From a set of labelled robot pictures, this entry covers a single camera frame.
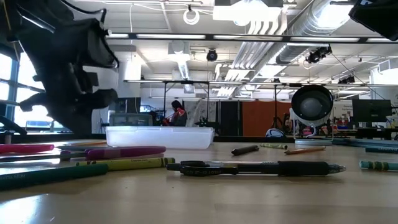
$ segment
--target table surface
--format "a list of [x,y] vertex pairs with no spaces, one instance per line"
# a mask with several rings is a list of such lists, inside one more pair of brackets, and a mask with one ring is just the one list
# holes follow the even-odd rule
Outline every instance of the table surface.
[[[108,172],[0,192],[0,223],[397,223],[398,174],[361,170],[358,163],[398,162],[398,155],[328,146],[322,152],[291,156],[268,148],[231,156],[233,148],[247,145],[218,142],[206,150],[167,150],[164,156],[177,161],[327,161],[347,171],[326,177],[187,177],[163,168]],[[5,174],[71,163],[0,165]]]

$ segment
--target person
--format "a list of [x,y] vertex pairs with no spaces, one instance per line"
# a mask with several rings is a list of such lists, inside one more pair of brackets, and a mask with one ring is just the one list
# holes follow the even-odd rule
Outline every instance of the person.
[[171,116],[170,121],[164,120],[166,126],[185,127],[187,124],[188,115],[183,106],[178,100],[172,102],[174,114]]

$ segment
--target black pen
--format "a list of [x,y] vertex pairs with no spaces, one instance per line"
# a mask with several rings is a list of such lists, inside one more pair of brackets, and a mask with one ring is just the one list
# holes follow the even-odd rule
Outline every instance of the black pen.
[[326,162],[278,161],[278,162],[203,162],[182,161],[168,164],[167,170],[185,175],[208,176],[219,174],[276,174],[283,176],[328,175],[346,170],[346,167]]

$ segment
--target orange wall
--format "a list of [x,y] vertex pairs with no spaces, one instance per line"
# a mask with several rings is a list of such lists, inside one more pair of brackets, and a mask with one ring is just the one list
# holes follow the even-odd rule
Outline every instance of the orange wall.
[[[289,113],[290,103],[277,102],[277,115],[283,121],[284,114]],[[271,128],[275,115],[275,101],[243,102],[243,136],[265,136]]]

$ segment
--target white plastic tray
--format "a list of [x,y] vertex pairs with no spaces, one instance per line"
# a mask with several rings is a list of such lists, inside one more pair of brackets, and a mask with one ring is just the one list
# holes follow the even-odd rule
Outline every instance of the white plastic tray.
[[213,142],[213,128],[110,126],[109,146],[165,146],[172,149],[207,149]]

